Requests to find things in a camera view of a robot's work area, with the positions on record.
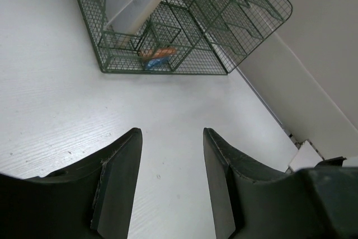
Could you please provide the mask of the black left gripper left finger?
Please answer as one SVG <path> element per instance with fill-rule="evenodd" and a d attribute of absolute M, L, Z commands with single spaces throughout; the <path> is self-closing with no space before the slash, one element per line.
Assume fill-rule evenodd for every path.
<path fill-rule="evenodd" d="M 44 177 L 1 175 L 1 237 L 127 238 L 142 145 L 132 128 Z"/>

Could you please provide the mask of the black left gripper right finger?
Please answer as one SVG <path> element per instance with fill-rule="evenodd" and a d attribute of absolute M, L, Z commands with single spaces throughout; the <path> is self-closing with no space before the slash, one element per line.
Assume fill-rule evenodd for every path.
<path fill-rule="evenodd" d="M 287 174 L 203 131 L 217 238 L 356 238 L 357 168 Z"/>

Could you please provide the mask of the orange capsule marker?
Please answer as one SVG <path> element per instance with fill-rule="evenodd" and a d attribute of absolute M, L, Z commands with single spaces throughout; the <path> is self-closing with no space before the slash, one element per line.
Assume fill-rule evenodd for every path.
<path fill-rule="evenodd" d="M 177 53 L 174 47 L 157 48 L 149 50 L 140 50 L 138 55 L 143 59 L 156 59 L 163 58 Z"/>

